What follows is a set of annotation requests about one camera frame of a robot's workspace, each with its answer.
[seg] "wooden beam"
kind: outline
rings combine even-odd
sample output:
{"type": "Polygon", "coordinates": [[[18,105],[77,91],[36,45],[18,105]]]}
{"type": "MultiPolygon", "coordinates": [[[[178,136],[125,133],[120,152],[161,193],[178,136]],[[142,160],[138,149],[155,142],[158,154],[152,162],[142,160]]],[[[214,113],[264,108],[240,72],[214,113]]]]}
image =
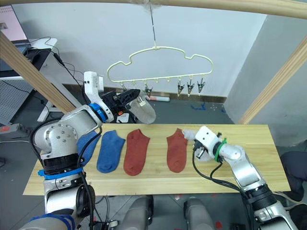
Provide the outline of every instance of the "wooden beam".
{"type": "Polygon", "coordinates": [[[248,124],[307,60],[307,36],[245,111],[238,124],[248,124]]]}
{"type": "Polygon", "coordinates": [[[22,55],[10,40],[0,32],[0,58],[11,66],[46,99],[63,113],[75,107],[22,55]]]}
{"type": "MultiPolygon", "coordinates": [[[[112,2],[130,0],[1,0],[1,5],[35,2],[112,2]]],[[[152,4],[264,13],[307,19],[307,3],[294,0],[151,0],[152,4]]]]}

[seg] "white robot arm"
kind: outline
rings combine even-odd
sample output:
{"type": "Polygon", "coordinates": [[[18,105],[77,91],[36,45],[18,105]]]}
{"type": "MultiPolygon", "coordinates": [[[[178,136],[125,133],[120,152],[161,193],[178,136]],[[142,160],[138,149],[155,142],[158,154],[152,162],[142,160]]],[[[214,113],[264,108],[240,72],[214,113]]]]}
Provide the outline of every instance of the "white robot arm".
{"type": "Polygon", "coordinates": [[[84,217],[93,218],[95,193],[86,183],[81,165],[82,152],[87,145],[78,155],[76,143],[81,136],[97,128],[101,132],[104,122],[112,122],[115,116],[125,112],[140,94],[140,90],[127,90],[119,95],[109,92],[99,96],[103,88],[99,78],[95,72],[84,73],[89,105],[65,114],[58,122],[45,125],[35,133],[35,143],[42,150],[43,170],[39,175],[45,178],[46,214],[31,219],[21,229],[69,230],[75,229],[84,217]]]}
{"type": "Polygon", "coordinates": [[[218,162],[226,161],[233,172],[239,188],[252,205],[254,217],[262,230],[297,230],[289,214],[279,201],[276,201],[263,176],[249,161],[244,149],[229,145],[206,126],[195,135],[194,156],[203,160],[208,154],[218,162]]]}

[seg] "blue sock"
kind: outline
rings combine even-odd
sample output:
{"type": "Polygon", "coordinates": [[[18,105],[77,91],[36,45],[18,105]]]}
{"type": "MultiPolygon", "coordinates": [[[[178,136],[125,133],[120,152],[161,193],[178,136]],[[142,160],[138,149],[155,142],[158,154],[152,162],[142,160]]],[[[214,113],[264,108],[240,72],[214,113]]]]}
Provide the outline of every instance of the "blue sock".
{"type": "Polygon", "coordinates": [[[115,130],[108,131],[102,136],[97,160],[97,169],[100,172],[109,173],[117,168],[125,141],[117,135],[115,130]]]}
{"type": "MultiPolygon", "coordinates": [[[[77,148],[78,148],[78,155],[80,155],[84,145],[95,135],[97,135],[97,133],[95,131],[89,132],[88,134],[82,136],[78,142],[77,142],[77,148]]],[[[94,149],[96,147],[96,144],[99,140],[101,135],[99,135],[98,137],[95,138],[95,140],[93,140],[85,149],[84,153],[83,153],[83,157],[84,157],[84,161],[81,163],[82,166],[85,166],[91,159],[94,149]]]]}

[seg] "red sock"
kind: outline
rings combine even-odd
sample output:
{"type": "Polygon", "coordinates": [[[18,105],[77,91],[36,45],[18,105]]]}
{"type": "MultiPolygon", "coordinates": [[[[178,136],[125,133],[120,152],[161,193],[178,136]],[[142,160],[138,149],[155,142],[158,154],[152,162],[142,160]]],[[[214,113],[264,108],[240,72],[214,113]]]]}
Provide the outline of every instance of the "red sock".
{"type": "Polygon", "coordinates": [[[184,170],[187,162],[187,144],[180,128],[167,137],[167,165],[170,171],[179,173],[184,170]]]}
{"type": "Polygon", "coordinates": [[[147,146],[150,138],[136,129],[127,135],[127,150],[124,160],[124,170],[126,174],[135,176],[139,174],[145,164],[147,146]]]}

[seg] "white hanger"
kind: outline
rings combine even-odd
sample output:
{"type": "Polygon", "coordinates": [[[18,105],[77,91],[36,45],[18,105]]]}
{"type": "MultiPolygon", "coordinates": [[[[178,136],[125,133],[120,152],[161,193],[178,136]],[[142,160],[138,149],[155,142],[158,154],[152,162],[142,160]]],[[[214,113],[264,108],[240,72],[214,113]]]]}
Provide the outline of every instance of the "white hanger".
{"type": "MultiPolygon", "coordinates": [[[[151,18],[152,18],[152,25],[154,24],[154,20],[153,20],[153,11],[152,11],[152,6],[151,6],[151,3],[149,1],[149,4],[150,4],[150,13],[151,13],[151,18]]],[[[112,64],[111,66],[109,66],[109,68],[107,69],[106,71],[106,75],[107,77],[109,78],[109,80],[111,82],[120,82],[121,84],[124,83],[124,82],[133,82],[133,84],[135,84],[135,82],[137,81],[148,81],[148,80],[156,80],[156,82],[158,82],[159,79],[167,79],[167,81],[169,82],[169,79],[170,78],[181,78],[181,77],[194,77],[194,76],[199,76],[199,75],[206,75],[206,74],[210,74],[213,72],[213,62],[211,61],[210,58],[204,56],[204,55],[200,55],[200,54],[193,54],[191,57],[188,57],[186,55],[186,52],[183,50],[183,49],[179,49],[179,48],[175,48],[175,47],[169,47],[169,46],[157,46],[157,43],[156,43],[156,39],[155,39],[155,32],[154,32],[154,25],[153,25],[153,39],[154,39],[154,47],[152,48],[148,48],[148,49],[143,49],[143,50],[140,50],[140,51],[137,51],[137,52],[134,52],[133,54],[131,54],[129,56],[129,62],[128,63],[125,63],[123,61],[118,61],[114,64],[112,64]],[[200,58],[203,58],[207,61],[209,61],[211,63],[211,70],[209,72],[203,72],[203,73],[193,73],[193,74],[184,74],[184,75],[174,75],[174,76],[166,76],[166,77],[155,77],[155,78],[143,78],[143,79],[129,79],[129,80],[112,80],[111,77],[110,77],[110,70],[116,66],[116,65],[119,65],[119,64],[123,64],[125,66],[128,66],[130,64],[132,64],[132,57],[137,55],[137,54],[140,54],[140,53],[143,53],[143,52],[147,52],[147,51],[151,51],[151,50],[159,50],[159,49],[171,49],[171,50],[176,50],[176,51],[179,51],[181,53],[183,53],[184,55],[184,58],[185,59],[193,59],[194,57],[200,57],[200,58]]]]}

